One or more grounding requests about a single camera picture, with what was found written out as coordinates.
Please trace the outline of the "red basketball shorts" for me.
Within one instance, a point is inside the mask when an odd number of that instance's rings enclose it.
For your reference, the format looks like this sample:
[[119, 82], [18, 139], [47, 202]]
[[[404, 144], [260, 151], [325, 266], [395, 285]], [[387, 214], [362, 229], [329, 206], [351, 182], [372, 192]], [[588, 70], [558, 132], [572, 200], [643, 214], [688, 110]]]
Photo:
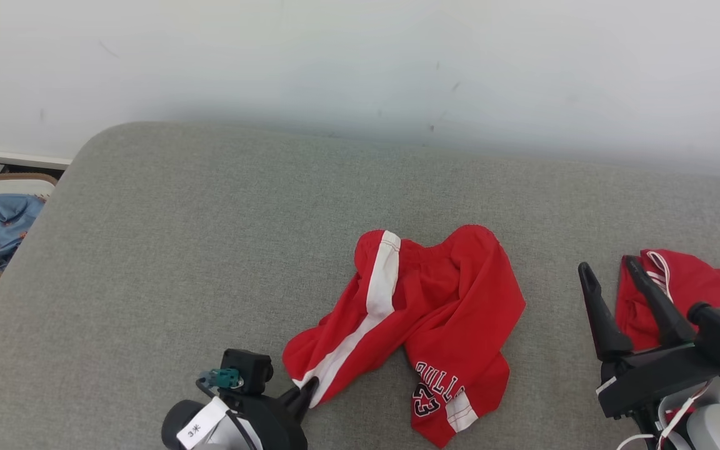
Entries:
[[391, 231], [366, 232], [354, 276], [316, 326], [289, 340], [282, 361], [311, 407], [404, 348], [418, 375], [411, 426], [437, 448], [498, 408], [508, 387], [502, 350], [526, 307], [496, 236], [467, 224], [423, 247]]

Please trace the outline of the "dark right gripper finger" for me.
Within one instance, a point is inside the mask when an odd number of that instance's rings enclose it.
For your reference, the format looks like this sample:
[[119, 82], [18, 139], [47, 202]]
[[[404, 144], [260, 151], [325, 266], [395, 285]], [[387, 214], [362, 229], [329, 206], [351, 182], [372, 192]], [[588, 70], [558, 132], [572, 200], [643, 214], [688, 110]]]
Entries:
[[622, 259], [622, 330], [635, 348], [670, 348], [694, 341], [696, 331], [671, 296], [668, 263], [658, 254]]
[[631, 355], [634, 350], [633, 343], [620, 330], [611, 310], [604, 302], [602, 286], [591, 265], [588, 262], [580, 262], [577, 272], [598, 361], [610, 363]]

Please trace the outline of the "grey fabric sofa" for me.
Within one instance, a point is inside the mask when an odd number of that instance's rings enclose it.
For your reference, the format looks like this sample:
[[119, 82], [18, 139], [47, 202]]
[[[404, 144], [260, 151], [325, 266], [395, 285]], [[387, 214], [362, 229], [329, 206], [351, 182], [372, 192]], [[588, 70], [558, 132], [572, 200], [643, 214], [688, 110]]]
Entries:
[[226, 348], [282, 351], [328, 313], [361, 234], [424, 246], [466, 223], [502, 243], [526, 299], [502, 405], [447, 450], [614, 450], [578, 282], [614, 302], [623, 254], [720, 267], [720, 177], [135, 122], [72, 160], [0, 279], [0, 450], [166, 450]]

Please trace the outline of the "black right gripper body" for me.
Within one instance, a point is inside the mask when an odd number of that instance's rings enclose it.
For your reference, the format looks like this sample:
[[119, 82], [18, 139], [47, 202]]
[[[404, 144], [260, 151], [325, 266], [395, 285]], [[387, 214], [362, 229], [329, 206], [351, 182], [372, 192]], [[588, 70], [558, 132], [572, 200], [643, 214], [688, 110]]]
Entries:
[[693, 344], [616, 356], [602, 362], [597, 399], [604, 416], [629, 416], [640, 408], [720, 377], [720, 362]]

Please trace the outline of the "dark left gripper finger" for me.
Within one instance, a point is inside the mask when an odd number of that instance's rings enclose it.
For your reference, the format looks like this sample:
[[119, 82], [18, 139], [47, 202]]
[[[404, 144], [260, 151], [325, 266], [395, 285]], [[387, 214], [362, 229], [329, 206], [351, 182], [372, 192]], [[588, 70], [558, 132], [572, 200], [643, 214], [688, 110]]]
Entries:
[[278, 397], [278, 402], [282, 404], [285, 411], [289, 413], [297, 424], [303, 421], [304, 416], [311, 408], [311, 401], [318, 390], [319, 384], [318, 377], [312, 377], [301, 387], [294, 386]]

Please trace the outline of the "white wall baseboard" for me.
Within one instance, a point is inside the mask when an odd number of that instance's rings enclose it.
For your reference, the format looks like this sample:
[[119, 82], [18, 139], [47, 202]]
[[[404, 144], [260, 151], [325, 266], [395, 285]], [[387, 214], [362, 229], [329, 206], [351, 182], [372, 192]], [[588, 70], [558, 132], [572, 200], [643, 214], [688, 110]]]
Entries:
[[0, 151], [0, 164], [6, 165], [65, 171], [72, 161], [68, 157], [31, 156], [30, 154]]

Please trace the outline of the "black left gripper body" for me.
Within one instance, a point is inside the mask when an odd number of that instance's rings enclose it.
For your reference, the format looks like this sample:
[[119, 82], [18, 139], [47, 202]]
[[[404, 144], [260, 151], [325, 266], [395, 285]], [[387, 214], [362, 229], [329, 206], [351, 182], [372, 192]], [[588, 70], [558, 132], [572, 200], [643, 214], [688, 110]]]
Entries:
[[218, 390], [229, 407], [217, 427], [219, 450], [308, 450], [302, 424], [285, 411], [278, 397], [238, 395]]

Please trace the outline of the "red white-sleeved basketball jersey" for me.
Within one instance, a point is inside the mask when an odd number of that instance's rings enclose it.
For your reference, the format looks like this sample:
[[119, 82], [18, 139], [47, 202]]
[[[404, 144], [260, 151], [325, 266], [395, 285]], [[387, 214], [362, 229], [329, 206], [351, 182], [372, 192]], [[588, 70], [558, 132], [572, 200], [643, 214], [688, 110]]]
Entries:
[[[720, 268], [692, 254], [668, 249], [643, 249], [635, 260], [683, 318], [700, 302], [720, 308]], [[632, 277], [627, 254], [620, 265], [615, 322], [637, 353], [669, 346], [662, 340], [664, 333], [648, 299]]]

